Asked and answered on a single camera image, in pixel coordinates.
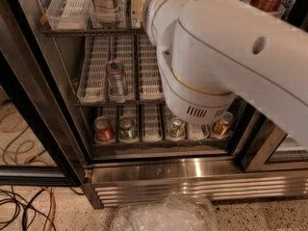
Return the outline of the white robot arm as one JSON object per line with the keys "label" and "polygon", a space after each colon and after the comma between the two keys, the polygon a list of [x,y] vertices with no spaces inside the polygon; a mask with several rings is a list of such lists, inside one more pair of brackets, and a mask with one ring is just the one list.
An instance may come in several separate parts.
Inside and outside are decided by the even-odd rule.
{"label": "white robot arm", "polygon": [[216,122],[236,96],[308,145],[308,36],[240,0],[132,0],[169,109]]}

